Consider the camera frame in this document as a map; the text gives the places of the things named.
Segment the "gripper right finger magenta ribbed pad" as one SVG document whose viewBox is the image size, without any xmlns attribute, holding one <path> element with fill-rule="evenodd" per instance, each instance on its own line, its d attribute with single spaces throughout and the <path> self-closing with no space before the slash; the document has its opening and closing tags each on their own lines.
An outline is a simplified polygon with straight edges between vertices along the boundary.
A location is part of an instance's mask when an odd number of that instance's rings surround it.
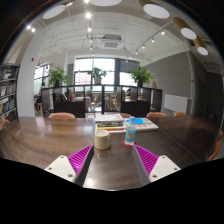
<svg viewBox="0 0 224 224">
<path fill-rule="evenodd" d="M 157 156 L 138 145 L 132 147 L 132 155 L 143 186 L 180 170 L 166 155 Z"/>
</svg>

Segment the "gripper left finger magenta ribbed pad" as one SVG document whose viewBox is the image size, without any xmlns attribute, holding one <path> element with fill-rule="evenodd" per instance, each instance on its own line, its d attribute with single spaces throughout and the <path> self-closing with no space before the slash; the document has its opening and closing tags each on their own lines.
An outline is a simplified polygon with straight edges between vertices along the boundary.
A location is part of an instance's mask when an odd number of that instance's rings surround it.
<svg viewBox="0 0 224 224">
<path fill-rule="evenodd" d="M 60 155 L 45 170 L 82 186 L 94 155 L 94 146 L 86 146 L 70 156 Z"/>
</svg>

